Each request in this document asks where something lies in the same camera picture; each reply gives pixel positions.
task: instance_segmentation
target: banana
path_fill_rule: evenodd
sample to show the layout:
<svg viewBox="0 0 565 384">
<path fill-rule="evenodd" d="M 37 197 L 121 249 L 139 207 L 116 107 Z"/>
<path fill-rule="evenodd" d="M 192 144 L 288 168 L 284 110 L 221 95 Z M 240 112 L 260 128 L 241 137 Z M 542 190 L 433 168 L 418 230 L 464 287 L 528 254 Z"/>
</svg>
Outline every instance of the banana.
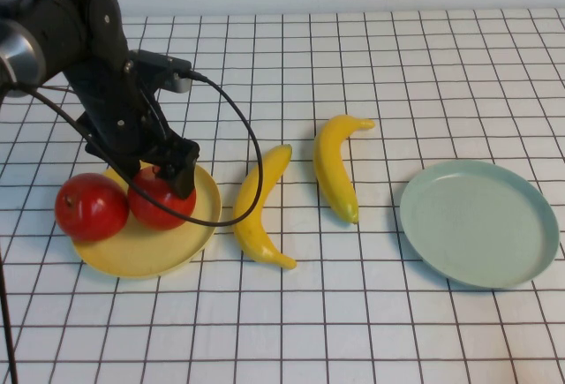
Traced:
<svg viewBox="0 0 565 384">
<path fill-rule="evenodd" d="M 343 166 L 341 145 L 353 132 L 373 127 L 371 119 L 340 115 L 331 118 L 314 139 L 314 172 L 321 192 L 334 212 L 346 222 L 359 221 L 359 205 Z"/>
<path fill-rule="evenodd" d="M 285 144 L 272 148 L 263 156 L 263 187 L 257 206 L 242 222 L 233 226 L 237 241 L 244 253 L 256 262 L 265 262 L 292 269 L 297 262 L 276 250 L 261 224 L 261 210 L 268 194 L 275 187 L 290 162 L 292 146 Z M 257 167 L 249 173 L 241 185 L 233 208 L 234 218 L 243 214 L 252 204 L 259 182 Z"/>
</svg>

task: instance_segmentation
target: red apple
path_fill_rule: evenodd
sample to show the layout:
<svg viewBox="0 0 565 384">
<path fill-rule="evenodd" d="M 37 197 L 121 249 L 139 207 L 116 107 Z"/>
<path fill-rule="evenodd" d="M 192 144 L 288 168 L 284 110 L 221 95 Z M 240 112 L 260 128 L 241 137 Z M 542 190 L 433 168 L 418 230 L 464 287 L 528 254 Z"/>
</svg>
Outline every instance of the red apple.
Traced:
<svg viewBox="0 0 565 384">
<path fill-rule="evenodd" d="M 159 168 L 155 166 L 144 168 L 138 172 L 133 182 L 162 205 L 181 215 L 192 215 L 194 206 L 196 205 L 196 190 L 193 190 L 191 195 L 183 200 L 171 190 L 166 181 L 156 175 L 158 171 Z M 127 199 L 130 202 L 130 209 L 133 215 L 148 228 L 154 230 L 172 230 L 185 223 L 182 219 L 168 214 L 151 202 L 145 200 L 131 187 L 128 189 Z"/>
<path fill-rule="evenodd" d="M 80 174 L 63 184 L 55 200 L 55 219 L 72 239 L 98 241 L 117 234 L 129 208 L 120 186 L 100 174 Z"/>
</svg>

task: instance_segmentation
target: light blue plate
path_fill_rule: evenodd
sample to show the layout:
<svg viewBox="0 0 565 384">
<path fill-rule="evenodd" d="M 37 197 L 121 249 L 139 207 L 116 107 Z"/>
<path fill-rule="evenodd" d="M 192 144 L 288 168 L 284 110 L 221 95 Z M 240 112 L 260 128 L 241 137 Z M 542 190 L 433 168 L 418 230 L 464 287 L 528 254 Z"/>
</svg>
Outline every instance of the light blue plate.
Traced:
<svg viewBox="0 0 565 384">
<path fill-rule="evenodd" d="M 425 169 L 406 186 L 400 217 L 425 262 L 476 287 L 527 282 L 559 249 L 559 226 L 541 193 L 491 163 L 452 161 Z"/>
</svg>

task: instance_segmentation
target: black robotic arm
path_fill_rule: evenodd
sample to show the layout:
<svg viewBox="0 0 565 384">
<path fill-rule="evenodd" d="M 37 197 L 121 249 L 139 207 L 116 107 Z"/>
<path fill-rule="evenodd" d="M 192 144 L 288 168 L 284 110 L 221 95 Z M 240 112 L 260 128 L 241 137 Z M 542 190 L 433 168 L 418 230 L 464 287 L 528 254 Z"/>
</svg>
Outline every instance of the black robotic arm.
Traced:
<svg viewBox="0 0 565 384">
<path fill-rule="evenodd" d="M 0 1 L 0 64 L 4 79 L 30 87 L 63 72 L 85 107 L 79 124 L 128 177 L 144 161 L 177 196 L 192 193 L 200 148 L 169 128 L 154 98 L 190 90 L 192 65 L 129 51 L 117 0 Z"/>
</svg>

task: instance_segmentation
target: grid tablecloth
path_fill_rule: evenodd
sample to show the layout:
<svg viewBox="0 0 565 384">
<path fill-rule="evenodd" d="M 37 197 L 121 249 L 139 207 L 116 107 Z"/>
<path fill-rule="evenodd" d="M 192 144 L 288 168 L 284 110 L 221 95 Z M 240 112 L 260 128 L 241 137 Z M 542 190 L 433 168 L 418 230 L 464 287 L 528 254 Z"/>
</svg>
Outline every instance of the grid tablecloth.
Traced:
<svg viewBox="0 0 565 384">
<path fill-rule="evenodd" d="M 435 274 L 399 223 L 400 195 L 454 158 L 511 169 L 565 222 L 565 10 L 125 18 L 130 48 L 191 60 L 260 139 L 294 148 L 263 213 L 292 271 L 243 257 L 230 229 L 181 269 L 121 280 L 81 263 L 55 225 L 70 176 L 102 171 L 71 127 L 31 98 L 0 110 L 0 235 L 23 383 L 389 384 L 565 382 L 565 259 L 478 291 Z M 62 77 L 51 85 L 64 87 Z M 44 90 L 74 117 L 76 96 Z M 223 214 L 254 152 L 210 87 L 161 92 L 200 143 Z M 343 144 L 359 225 L 315 184 L 312 143 L 348 113 L 377 127 Z M 0 372 L 6 382 L 4 345 Z"/>
</svg>

